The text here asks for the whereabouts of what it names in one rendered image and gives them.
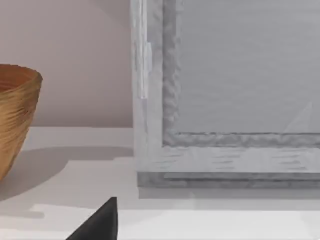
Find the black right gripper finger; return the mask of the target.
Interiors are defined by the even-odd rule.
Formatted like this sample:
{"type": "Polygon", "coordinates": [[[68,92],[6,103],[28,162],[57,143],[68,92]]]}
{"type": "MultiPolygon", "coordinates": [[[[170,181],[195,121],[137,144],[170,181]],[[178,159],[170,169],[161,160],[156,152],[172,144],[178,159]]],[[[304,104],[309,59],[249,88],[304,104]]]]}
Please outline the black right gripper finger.
{"type": "Polygon", "coordinates": [[[66,240],[118,240],[117,197],[111,197],[66,240]]]}

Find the brown woven basket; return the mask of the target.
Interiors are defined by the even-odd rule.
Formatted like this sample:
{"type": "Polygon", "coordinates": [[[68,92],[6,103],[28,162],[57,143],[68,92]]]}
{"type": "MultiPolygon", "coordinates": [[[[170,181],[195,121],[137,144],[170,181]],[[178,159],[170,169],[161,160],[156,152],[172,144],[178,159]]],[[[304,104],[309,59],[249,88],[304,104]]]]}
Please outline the brown woven basket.
{"type": "Polygon", "coordinates": [[[11,170],[33,121],[42,75],[31,68],[0,64],[0,181],[11,170]]]}

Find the pale grey cabinet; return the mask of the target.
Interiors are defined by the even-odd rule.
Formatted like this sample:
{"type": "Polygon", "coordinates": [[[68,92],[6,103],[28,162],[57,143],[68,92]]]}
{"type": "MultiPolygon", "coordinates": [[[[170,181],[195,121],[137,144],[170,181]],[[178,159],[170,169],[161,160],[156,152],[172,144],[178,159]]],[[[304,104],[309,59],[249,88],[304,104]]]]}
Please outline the pale grey cabinet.
{"type": "Polygon", "coordinates": [[[145,188],[320,189],[320,0],[130,0],[145,188]]]}

